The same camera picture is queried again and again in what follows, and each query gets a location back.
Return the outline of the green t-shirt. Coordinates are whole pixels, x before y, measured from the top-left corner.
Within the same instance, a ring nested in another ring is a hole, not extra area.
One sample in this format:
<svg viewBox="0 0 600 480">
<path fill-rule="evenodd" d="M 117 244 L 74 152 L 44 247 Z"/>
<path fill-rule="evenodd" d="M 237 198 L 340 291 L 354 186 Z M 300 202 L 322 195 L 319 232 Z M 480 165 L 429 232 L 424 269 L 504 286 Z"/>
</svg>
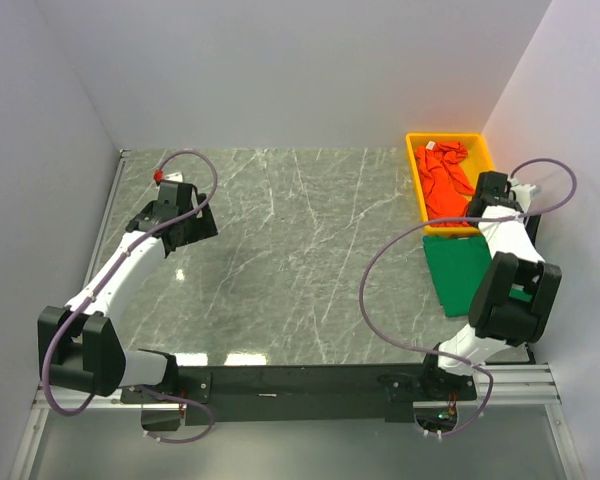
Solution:
<svg viewBox="0 0 600 480">
<path fill-rule="evenodd" d="M 481 236 L 424 236 L 423 248 L 444 314 L 466 316 L 491 263 L 487 242 Z"/>
</svg>

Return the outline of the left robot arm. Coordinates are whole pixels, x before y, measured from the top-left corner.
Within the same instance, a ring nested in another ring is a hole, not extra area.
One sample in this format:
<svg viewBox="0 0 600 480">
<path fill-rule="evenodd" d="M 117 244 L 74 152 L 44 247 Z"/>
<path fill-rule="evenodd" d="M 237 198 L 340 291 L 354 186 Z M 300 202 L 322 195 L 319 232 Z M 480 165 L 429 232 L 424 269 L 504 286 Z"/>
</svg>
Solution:
<svg viewBox="0 0 600 480">
<path fill-rule="evenodd" d="M 207 196 L 165 180 L 158 196 L 126 226 L 120 243 L 89 284 L 37 322 L 41 379 L 47 385 L 108 396 L 135 385 L 170 385 L 173 355 L 126 350 L 116 332 L 136 291 L 176 249 L 217 235 Z"/>
</svg>

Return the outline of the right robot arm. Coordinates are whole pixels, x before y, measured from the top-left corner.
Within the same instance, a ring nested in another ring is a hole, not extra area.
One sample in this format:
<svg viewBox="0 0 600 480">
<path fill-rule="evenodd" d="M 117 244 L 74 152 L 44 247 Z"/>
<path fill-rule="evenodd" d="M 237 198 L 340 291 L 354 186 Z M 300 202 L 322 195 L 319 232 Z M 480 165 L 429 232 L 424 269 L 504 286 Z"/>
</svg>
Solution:
<svg viewBox="0 0 600 480">
<path fill-rule="evenodd" d="M 491 261 L 478 285 L 468 321 L 423 362 L 421 385 L 434 399 L 467 386 L 473 367 L 493 355 L 535 343 L 543 335 L 562 271 L 536 250 L 541 217 L 527 217 L 538 187 L 504 173 L 479 174 L 467 216 L 486 240 Z"/>
</svg>

